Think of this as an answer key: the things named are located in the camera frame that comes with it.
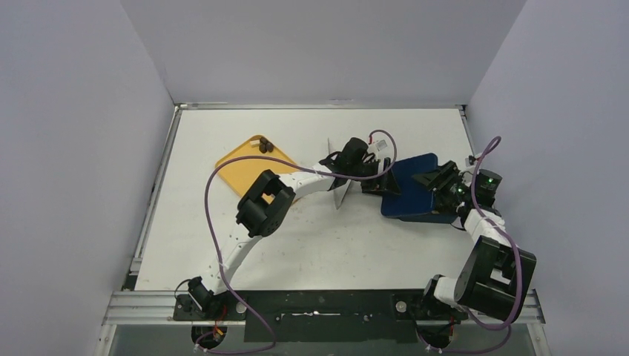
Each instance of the metal frame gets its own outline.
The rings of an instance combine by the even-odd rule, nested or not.
[[[168,161],[171,156],[177,129],[179,127],[183,110],[264,110],[264,109],[384,109],[384,108],[445,108],[442,106],[426,106],[417,105],[415,103],[356,103],[352,100],[331,100],[326,103],[315,103],[311,105],[240,105],[224,102],[217,103],[182,103],[174,106],[173,118],[168,136],[166,138],[162,160],[153,184],[151,198],[148,202],[148,208],[142,230],[139,235],[138,243],[129,268],[129,277],[135,277],[139,273],[142,265],[142,255],[147,243],[148,235],[151,231],[151,224],[155,214],[155,208],[159,199],[159,193],[162,189],[162,183],[165,177]],[[461,120],[463,122],[472,152],[475,152],[470,131],[467,127],[467,116],[465,114],[464,105],[453,105],[451,108],[459,109]],[[107,312],[103,319],[102,329],[99,341],[96,345],[95,355],[109,355],[113,338],[117,325],[213,325],[213,320],[203,322],[181,322],[172,319],[174,312],[174,294],[172,291],[115,291],[109,302]],[[499,320],[486,317],[483,314],[477,314],[485,323],[499,323]],[[223,321],[219,325],[232,326],[244,325],[244,321]],[[439,321],[422,321],[421,325],[431,325],[433,323],[442,323]],[[524,302],[520,317],[516,323],[527,324],[531,341],[535,349],[536,355],[550,355],[546,336],[543,330],[545,324],[544,315],[536,291],[530,290]]]
[[[174,293],[172,291],[117,291],[111,296],[103,325],[214,325],[213,320],[205,321],[175,321]],[[475,312],[479,319],[485,323],[501,323],[500,320],[487,317]],[[539,305],[537,292],[532,289],[524,300],[524,307],[518,324],[545,323],[544,315]],[[244,321],[221,321],[219,325],[244,325]],[[420,325],[443,324],[439,320],[423,320]]]

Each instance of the white wall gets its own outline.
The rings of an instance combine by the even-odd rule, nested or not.
[[[172,103],[117,1],[6,1],[0,45],[0,355],[91,355]]]
[[[468,107],[554,355],[629,347],[629,2],[528,0]]]
[[[175,102],[467,103],[525,0],[122,0]]]

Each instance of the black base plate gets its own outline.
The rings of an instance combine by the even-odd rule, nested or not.
[[[423,289],[239,291],[238,294],[264,317],[279,342],[386,339],[416,343],[414,321],[409,313],[395,309],[398,301],[404,301],[418,320],[448,320],[448,317],[430,317],[421,311]],[[246,320],[245,342],[271,341],[269,332],[252,313],[236,312],[237,301],[232,295],[221,297],[228,307],[224,320]],[[207,320],[187,294],[177,297],[173,319]]]

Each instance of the bolt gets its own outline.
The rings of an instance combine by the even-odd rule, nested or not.
[[[400,313],[406,313],[406,303],[400,300],[399,302],[395,304],[395,310],[397,310]]]
[[[238,304],[236,304],[236,312],[238,314],[242,314],[247,310],[247,307],[242,304],[241,302],[238,302]]]

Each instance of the white table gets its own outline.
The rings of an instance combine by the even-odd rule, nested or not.
[[[203,190],[218,159],[262,134],[298,164],[327,155],[383,128],[398,158],[428,152],[439,164],[463,166],[470,144],[457,109],[186,110],[182,112],[148,234],[136,290],[173,290],[215,255]],[[219,178],[210,190],[217,234],[232,229],[239,197]],[[236,289],[420,289],[435,274],[457,277],[472,249],[448,225],[401,222],[380,215],[379,197],[354,184],[340,210],[332,192],[296,202],[284,223],[259,242],[232,280]]]

